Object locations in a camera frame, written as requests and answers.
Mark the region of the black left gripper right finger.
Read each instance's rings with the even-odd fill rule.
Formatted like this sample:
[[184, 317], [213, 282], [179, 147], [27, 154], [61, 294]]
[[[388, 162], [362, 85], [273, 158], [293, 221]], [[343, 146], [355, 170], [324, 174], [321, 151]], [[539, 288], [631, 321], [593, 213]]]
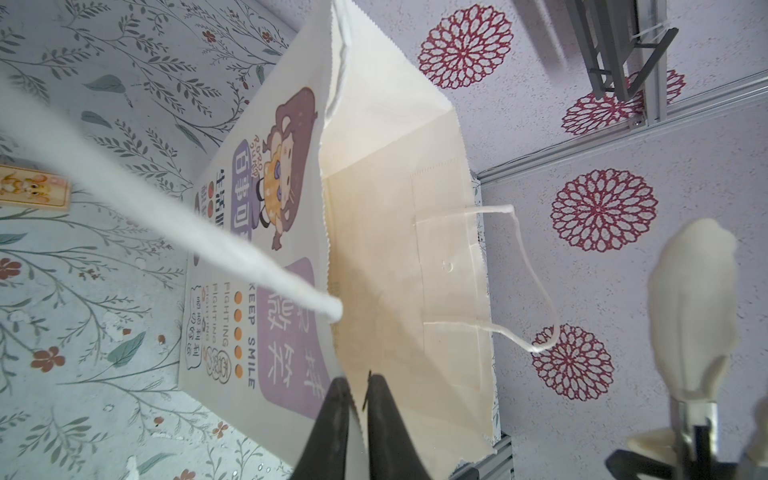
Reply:
[[364, 404], [370, 478], [429, 480], [383, 375], [369, 375]]

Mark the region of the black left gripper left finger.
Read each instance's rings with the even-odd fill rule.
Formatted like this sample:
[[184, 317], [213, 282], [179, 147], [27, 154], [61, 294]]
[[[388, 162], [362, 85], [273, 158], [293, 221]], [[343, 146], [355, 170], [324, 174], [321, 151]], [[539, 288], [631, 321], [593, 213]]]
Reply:
[[348, 381], [334, 378], [290, 480], [345, 479], [350, 409]]

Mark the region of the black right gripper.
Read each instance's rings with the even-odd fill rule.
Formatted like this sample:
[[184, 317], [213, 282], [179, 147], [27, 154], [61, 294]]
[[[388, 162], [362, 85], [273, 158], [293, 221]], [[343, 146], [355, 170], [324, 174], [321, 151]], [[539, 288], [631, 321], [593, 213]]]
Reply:
[[738, 343], [735, 236], [716, 220], [690, 222], [664, 246], [648, 281], [655, 366], [670, 397], [672, 464], [616, 450], [614, 479], [766, 479], [767, 447], [716, 460], [717, 396]]

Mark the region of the small orange tiger sticker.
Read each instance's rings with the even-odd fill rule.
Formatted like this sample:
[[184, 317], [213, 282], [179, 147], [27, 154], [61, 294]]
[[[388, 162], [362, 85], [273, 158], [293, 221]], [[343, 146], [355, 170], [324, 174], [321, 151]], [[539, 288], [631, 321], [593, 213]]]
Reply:
[[68, 210], [71, 183], [37, 170], [1, 166], [1, 204], [32, 209]]

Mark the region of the grey metal wall shelf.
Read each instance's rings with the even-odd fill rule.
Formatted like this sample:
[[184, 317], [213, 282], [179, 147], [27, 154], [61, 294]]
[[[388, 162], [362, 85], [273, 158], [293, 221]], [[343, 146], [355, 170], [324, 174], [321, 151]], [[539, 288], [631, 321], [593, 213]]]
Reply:
[[657, 71], [679, 30], [666, 1], [567, 1], [594, 97], [632, 100]]

